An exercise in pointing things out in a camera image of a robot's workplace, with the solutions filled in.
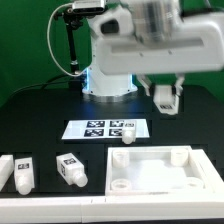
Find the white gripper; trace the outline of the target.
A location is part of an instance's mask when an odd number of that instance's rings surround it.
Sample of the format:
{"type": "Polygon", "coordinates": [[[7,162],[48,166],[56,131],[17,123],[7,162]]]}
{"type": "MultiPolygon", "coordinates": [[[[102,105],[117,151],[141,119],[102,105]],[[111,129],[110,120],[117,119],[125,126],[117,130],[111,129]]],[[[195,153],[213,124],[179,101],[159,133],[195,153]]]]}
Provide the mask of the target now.
{"type": "Polygon", "coordinates": [[[224,68],[224,13],[185,17],[167,42],[143,45],[131,36],[100,37],[95,59],[105,75],[138,75],[147,96],[152,82],[140,74],[176,73],[175,94],[180,96],[184,73],[224,68]]]}

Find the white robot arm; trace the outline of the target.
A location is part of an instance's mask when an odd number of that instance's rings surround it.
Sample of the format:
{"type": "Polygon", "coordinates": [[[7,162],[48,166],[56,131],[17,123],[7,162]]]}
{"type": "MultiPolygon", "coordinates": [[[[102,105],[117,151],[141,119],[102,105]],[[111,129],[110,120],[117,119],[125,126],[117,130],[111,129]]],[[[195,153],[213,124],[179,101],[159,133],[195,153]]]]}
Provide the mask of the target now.
{"type": "Polygon", "coordinates": [[[135,92],[131,77],[224,69],[224,12],[190,15],[179,0],[121,0],[87,18],[92,61],[83,93],[117,100],[135,92]]]}

